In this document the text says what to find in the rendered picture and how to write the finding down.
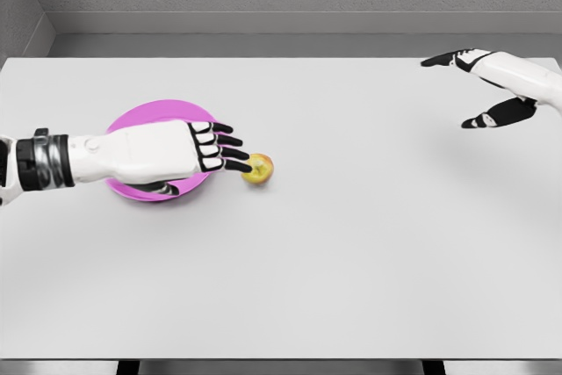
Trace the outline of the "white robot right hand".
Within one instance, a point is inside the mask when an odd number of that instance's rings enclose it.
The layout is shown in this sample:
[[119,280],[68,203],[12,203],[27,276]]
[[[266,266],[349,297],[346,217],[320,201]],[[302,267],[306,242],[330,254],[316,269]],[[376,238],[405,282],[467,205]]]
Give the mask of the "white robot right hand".
[[421,61],[421,65],[461,69],[512,93],[510,99],[465,120],[461,125],[464,129],[509,126],[530,119],[541,105],[553,108],[550,76],[554,71],[507,52],[467,48],[429,57]]

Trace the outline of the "yellow-green apple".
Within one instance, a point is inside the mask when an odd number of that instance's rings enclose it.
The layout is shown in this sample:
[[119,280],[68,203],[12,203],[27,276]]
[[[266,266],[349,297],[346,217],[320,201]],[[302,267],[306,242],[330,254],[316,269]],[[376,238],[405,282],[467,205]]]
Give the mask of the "yellow-green apple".
[[242,173],[241,178],[249,184],[265,184],[270,180],[274,172],[274,163],[272,159],[265,154],[250,154],[247,165],[249,165],[252,170],[248,173]]

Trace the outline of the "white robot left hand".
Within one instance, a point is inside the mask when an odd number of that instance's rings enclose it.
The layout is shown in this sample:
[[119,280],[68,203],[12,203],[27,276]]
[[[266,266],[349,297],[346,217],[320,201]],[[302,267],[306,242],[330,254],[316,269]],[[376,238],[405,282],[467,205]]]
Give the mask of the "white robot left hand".
[[173,181],[232,170],[252,171],[231,126],[211,121],[174,119],[130,126],[107,135],[111,152],[104,178],[139,191],[179,194]]

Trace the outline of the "round pink plate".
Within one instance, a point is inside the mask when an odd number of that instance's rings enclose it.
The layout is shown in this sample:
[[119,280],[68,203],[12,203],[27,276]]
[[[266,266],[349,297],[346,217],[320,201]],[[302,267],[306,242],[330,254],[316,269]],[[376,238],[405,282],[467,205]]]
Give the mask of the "round pink plate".
[[[123,113],[106,129],[107,133],[112,133],[121,128],[138,126],[148,123],[163,122],[168,120],[181,119],[186,122],[192,121],[216,121],[216,118],[199,105],[177,99],[163,99],[138,105],[133,109]],[[193,177],[171,181],[177,187],[177,196],[162,195],[154,192],[144,192],[122,184],[115,179],[106,179],[106,185],[114,192],[124,198],[137,200],[140,202],[163,202],[179,198],[180,196],[195,190],[201,185],[209,174],[196,174]]]

